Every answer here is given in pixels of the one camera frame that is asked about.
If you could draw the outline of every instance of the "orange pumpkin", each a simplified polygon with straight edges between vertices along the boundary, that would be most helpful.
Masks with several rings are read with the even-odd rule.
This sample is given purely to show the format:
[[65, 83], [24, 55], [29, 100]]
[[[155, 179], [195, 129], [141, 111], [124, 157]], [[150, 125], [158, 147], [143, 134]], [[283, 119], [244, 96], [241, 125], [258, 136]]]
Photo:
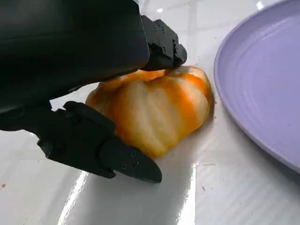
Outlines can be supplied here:
[[206, 74], [196, 67], [139, 70], [100, 83], [86, 104], [115, 122], [124, 143], [154, 158], [203, 124], [211, 89]]

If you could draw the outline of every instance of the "black plastic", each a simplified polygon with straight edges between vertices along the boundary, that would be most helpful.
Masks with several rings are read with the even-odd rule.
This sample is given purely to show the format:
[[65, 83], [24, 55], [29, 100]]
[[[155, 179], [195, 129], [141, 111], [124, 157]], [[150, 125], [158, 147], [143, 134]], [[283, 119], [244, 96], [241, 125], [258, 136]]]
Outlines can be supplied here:
[[54, 112], [45, 102], [6, 113], [0, 116], [0, 128], [35, 133], [40, 139], [37, 144], [50, 160], [106, 178], [113, 178], [117, 170], [140, 180], [161, 182], [155, 162], [115, 136], [110, 119], [83, 103], [70, 101], [64, 108]]
[[135, 71], [148, 60], [132, 0], [0, 1], [0, 113]]

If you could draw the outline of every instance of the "white surface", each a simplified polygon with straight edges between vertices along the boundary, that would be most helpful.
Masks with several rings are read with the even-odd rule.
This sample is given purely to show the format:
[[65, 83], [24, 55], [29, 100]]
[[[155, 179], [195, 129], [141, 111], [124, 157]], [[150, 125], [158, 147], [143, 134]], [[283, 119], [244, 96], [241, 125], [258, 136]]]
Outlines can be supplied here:
[[[213, 82], [214, 56], [241, 19], [275, 0], [141, 0], [187, 48], [188, 65], [207, 72], [215, 118], [157, 163], [159, 185], [112, 180], [46, 160], [27, 132], [0, 132], [3, 225], [293, 225], [300, 176], [262, 152], [225, 112]], [[84, 101], [90, 85], [53, 102]]]

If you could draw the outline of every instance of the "screw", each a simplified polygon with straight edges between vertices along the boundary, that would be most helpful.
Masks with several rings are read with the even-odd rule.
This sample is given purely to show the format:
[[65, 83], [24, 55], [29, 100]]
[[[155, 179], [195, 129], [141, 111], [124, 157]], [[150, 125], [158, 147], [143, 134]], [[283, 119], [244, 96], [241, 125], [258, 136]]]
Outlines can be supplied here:
[[134, 162], [134, 163], [132, 164], [132, 167], [133, 167], [133, 168], [136, 168], [138, 165], [139, 165], [139, 162]]

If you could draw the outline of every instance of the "lavender plate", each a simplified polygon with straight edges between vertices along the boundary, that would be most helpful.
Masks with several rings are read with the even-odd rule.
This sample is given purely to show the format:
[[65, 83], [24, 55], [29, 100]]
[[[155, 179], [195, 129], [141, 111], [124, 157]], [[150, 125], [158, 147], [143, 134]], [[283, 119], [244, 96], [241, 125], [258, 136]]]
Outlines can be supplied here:
[[275, 4], [234, 28], [217, 52], [214, 77], [238, 125], [300, 172], [300, 0]]

